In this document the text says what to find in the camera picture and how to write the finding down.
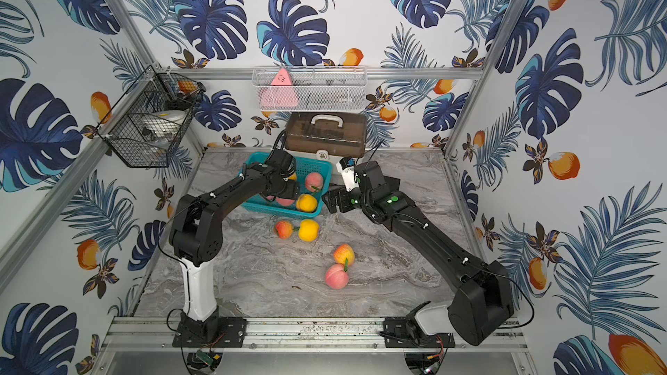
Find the yellow peach front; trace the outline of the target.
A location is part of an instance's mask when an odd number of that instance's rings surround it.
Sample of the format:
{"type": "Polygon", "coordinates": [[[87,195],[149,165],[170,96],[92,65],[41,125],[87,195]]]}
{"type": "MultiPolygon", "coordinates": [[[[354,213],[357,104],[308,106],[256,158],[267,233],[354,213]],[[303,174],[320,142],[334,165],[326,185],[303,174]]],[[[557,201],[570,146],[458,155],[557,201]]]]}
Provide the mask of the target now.
{"type": "Polygon", "coordinates": [[[314,213],[318,208],[317,199],[311,194],[301,194],[296,201],[296,208],[303,213],[314,213]]]}

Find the pink peach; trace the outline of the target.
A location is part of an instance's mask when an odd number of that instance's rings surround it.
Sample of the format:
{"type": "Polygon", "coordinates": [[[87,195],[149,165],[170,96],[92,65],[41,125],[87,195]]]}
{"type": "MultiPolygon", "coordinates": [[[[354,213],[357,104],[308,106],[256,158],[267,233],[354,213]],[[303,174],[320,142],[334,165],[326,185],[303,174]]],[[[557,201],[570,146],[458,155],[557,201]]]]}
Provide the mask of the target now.
{"type": "Polygon", "coordinates": [[[349,283],[349,275],[344,265],[336,263],[325,274],[325,283],[332,289],[340,290],[349,283]]]}
{"type": "Polygon", "coordinates": [[[317,172],[312,172],[304,179],[304,185],[308,192],[319,193],[323,190],[324,177],[317,172]]]}
{"type": "Polygon", "coordinates": [[[274,201],[283,208],[288,208],[295,204],[295,200],[292,199],[276,198],[274,201]]]}

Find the orange yellow peach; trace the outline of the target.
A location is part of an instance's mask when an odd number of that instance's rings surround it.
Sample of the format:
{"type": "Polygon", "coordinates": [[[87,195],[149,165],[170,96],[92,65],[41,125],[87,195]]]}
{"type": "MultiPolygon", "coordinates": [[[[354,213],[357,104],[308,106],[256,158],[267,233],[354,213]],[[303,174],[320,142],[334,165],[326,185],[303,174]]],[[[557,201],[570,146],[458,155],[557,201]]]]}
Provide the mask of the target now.
{"type": "Polygon", "coordinates": [[[344,267],[350,267],[354,264],[355,253],[353,248],[345,243],[335,249],[333,257],[337,263],[342,264],[344,267]]]}

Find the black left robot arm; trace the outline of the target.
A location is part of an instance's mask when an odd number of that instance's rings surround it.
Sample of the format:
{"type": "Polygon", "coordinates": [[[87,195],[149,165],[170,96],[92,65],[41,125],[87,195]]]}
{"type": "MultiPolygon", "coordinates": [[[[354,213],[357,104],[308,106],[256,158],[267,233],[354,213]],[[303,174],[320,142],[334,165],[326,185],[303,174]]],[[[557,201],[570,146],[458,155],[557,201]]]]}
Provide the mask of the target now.
{"type": "Polygon", "coordinates": [[[265,161],[244,165],[234,179],[200,196],[186,195],[178,203],[168,242],[183,272],[187,319],[203,323],[217,313],[212,260],[222,250],[222,222],[256,195],[295,199],[300,185],[289,179],[295,158],[274,149],[265,161]]]}

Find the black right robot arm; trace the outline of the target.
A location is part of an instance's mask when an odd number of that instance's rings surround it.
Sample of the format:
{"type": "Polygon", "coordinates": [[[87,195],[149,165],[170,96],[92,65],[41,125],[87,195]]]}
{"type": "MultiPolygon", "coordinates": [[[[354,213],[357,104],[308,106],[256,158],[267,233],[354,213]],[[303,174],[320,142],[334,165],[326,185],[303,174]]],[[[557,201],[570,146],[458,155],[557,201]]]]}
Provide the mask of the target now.
{"type": "Polygon", "coordinates": [[[377,161],[357,164],[344,157],[335,168],[343,182],[324,195],[330,213],[355,209],[410,243],[451,290],[450,303],[427,301],[398,319],[386,339],[428,347],[438,335],[457,334],[477,347],[514,314],[511,281],[499,262],[486,263],[462,248],[429,220],[401,191],[398,178],[385,175],[377,161]]]}

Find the teal plastic basket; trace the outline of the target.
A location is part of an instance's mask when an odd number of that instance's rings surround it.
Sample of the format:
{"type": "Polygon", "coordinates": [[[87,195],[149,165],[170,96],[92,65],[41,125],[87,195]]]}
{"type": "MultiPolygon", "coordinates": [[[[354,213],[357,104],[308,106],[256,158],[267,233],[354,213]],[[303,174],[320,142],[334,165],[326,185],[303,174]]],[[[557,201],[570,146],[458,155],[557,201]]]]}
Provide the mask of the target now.
{"type": "Polygon", "coordinates": [[[315,159],[304,157],[297,157],[295,160],[296,180],[300,184],[300,192],[302,194],[310,194],[317,201],[317,206],[313,212],[302,212],[298,210],[296,203],[290,206],[282,206],[278,201],[266,201],[259,194],[243,203],[243,208],[250,212],[288,217],[297,220],[314,219],[317,217],[321,213],[321,210],[324,206],[324,202],[321,200],[321,197],[328,191],[333,167],[327,161],[317,161],[315,159]],[[311,173],[319,173],[323,177],[323,184],[321,191],[319,192],[313,193],[306,189],[305,180],[311,173]]]}

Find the white bowl in basket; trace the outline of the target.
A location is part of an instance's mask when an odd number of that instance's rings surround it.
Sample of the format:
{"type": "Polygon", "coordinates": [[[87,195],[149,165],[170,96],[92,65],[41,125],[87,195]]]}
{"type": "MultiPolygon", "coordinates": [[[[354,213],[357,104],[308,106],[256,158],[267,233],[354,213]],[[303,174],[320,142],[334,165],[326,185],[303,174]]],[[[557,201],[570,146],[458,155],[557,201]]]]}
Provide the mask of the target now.
{"type": "Polygon", "coordinates": [[[141,135],[150,142],[169,141],[182,128],[186,113],[182,110],[167,110],[142,116],[141,135]]]}

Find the yellow peach upper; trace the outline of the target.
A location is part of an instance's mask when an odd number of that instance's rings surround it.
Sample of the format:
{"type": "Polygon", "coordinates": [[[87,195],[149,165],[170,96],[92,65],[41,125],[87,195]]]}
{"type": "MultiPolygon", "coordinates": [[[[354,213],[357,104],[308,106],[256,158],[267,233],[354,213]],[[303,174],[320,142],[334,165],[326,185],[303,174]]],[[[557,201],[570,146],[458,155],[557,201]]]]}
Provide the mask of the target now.
{"type": "Polygon", "coordinates": [[[320,232],[320,224],[316,220],[305,219],[300,222],[298,236],[302,241],[315,241],[320,232]]]}

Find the small red orange peach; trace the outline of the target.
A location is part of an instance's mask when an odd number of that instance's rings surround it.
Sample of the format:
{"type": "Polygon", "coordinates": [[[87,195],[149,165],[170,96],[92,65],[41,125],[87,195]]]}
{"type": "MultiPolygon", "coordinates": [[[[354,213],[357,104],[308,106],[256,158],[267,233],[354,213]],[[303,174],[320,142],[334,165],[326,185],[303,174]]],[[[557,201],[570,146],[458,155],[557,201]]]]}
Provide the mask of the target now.
{"type": "Polygon", "coordinates": [[[295,227],[288,220],[280,220],[274,225],[274,232],[280,239],[287,240],[294,234],[295,227]]]}

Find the white brown storage box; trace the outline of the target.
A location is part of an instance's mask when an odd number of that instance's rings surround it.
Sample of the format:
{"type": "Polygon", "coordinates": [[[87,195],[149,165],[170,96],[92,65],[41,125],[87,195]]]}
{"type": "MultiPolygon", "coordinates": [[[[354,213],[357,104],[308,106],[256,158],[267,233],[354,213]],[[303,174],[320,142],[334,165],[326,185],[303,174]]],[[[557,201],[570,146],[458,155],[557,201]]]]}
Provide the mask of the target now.
{"type": "Polygon", "coordinates": [[[343,157],[363,157],[367,149],[363,114],[293,112],[283,132],[284,149],[295,158],[327,161],[333,168],[343,157]]]}

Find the pink triangle item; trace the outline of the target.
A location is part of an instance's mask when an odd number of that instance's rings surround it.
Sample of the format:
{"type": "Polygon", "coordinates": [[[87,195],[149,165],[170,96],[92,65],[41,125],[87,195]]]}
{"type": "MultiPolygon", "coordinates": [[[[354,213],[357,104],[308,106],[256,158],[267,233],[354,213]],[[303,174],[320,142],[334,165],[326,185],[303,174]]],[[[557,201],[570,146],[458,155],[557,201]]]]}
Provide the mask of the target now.
{"type": "Polygon", "coordinates": [[[280,69],[268,87],[260,89],[264,109],[294,109],[299,105],[295,87],[287,69],[280,69]]]}

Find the clear wall shelf basket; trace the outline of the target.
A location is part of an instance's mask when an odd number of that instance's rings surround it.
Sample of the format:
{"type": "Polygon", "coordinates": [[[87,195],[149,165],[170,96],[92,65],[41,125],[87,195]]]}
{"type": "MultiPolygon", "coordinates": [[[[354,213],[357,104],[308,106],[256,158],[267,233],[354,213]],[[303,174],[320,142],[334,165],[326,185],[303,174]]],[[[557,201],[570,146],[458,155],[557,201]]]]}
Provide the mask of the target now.
{"type": "Polygon", "coordinates": [[[265,111],[358,112],[366,107],[368,71],[363,66],[262,66],[254,68],[252,84],[257,89],[259,106],[265,111]],[[260,89],[268,87],[280,69],[288,70],[299,105],[294,109],[264,109],[260,106],[260,89]]]}

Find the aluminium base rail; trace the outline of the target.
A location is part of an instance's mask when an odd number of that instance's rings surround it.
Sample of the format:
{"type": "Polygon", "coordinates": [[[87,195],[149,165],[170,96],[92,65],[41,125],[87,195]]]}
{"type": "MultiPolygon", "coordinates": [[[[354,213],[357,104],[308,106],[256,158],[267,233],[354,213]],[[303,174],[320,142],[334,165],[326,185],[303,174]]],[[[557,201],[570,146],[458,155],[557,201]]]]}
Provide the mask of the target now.
{"type": "Polygon", "coordinates": [[[102,347],[113,352],[526,352],[523,333],[502,330],[474,347],[459,335],[440,334],[418,347],[403,319],[227,318],[210,344],[175,331],[176,318],[116,318],[102,347]]]}

